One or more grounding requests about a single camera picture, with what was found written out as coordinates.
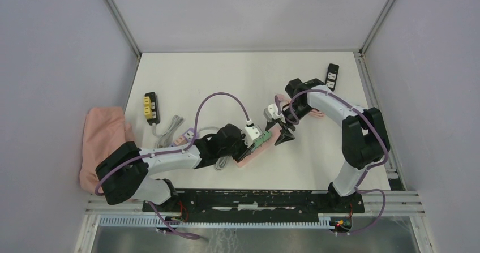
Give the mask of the pink power strip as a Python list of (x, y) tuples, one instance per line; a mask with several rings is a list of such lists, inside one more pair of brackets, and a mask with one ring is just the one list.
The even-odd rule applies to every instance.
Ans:
[(271, 137), (263, 143), (259, 148), (253, 150), (252, 154), (246, 156), (242, 161), (237, 162), (237, 167), (242, 168), (245, 165), (247, 165), (249, 162), (254, 160), (256, 157), (258, 157), (262, 152), (266, 151), (268, 148), (274, 146), (274, 143), (280, 136), (280, 128), (278, 126), (275, 126), (269, 130), (271, 133)]

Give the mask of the green cube plug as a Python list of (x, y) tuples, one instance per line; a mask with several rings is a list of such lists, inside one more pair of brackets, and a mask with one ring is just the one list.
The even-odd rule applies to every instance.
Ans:
[(258, 137), (254, 140), (254, 148), (259, 148), (264, 143), (263, 137)]
[(267, 142), (267, 141), (270, 140), (271, 136), (272, 136), (272, 134), (271, 134), (270, 131), (265, 131), (261, 136), (261, 141), (262, 142)]

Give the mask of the black power strip green USB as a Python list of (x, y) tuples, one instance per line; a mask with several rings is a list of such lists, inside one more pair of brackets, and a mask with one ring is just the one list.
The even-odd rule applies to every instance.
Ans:
[(338, 79), (339, 65), (330, 63), (325, 77), (325, 84), (331, 90), (335, 91)]

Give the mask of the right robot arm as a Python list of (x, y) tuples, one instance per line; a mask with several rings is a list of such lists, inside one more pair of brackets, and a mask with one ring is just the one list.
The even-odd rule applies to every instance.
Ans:
[(336, 95), (325, 83), (315, 78), (303, 82), (294, 79), (285, 87), (290, 102), (283, 105), (278, 97), (267, 106), (264, 115), (266, 129), (280, 126), (280, 136), (275, 144), (291, 141), (300, 120), (318, 110), (333, 120), (341, 129), (341, 151), (344, 164), (333, 182), (329, 184), (326, 204), (334, 212), (342, 212), (367, 173), (389, 159), (389, 143), (384, 119), (378, 108), (355, 106)]

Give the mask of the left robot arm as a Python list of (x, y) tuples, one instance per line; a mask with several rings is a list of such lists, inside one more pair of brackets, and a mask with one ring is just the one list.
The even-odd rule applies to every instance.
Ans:
[(178, 194), (172, 182), (153, 179), (152, 175), (206, 168), (227, 157), (240, 162), (252, 153), (262, 134), (257, 125), (248, 125), (241, 130), (227, 124), (215, 134), (177, 147), (142, 149), (133, 141), (125, 142), (97, 166), (99, 184), (95, 194), (103, 196), (109, 205), (137, 199), (149, 201), (164, 211), (172, 211), (178, 204)]

